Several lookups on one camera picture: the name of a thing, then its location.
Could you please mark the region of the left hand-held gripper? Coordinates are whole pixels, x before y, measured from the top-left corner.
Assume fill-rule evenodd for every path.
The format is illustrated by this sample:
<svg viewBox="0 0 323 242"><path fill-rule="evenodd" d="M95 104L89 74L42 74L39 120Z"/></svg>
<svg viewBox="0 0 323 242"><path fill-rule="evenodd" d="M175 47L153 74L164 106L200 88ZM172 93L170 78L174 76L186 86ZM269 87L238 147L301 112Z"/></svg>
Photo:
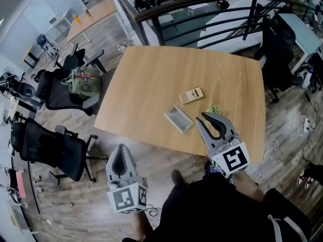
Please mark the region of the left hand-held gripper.
<svg viewBox="0 0 323 242"><path fill-rule="evenodd" d="M138 175L130 149L119 145L106 164L107 196L114 211L132 214L147 208L147 183Z"/></svg>

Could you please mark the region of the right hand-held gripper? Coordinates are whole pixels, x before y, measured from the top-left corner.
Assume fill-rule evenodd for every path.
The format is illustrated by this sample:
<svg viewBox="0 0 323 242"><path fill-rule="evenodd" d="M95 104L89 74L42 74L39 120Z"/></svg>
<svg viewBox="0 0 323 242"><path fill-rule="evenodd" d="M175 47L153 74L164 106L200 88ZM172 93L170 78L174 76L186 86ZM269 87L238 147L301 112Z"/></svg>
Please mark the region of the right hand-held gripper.
<svg viewBox="0 0 323 242"><path fill-rule="evenodd" d="M196 118L196 126L209 150L207 157L218 171L228 179L250 164L250 157L244 142L240 141L231 121L219 114L202 112L201 115L219 133L215 137L200 118Z"/></svg>

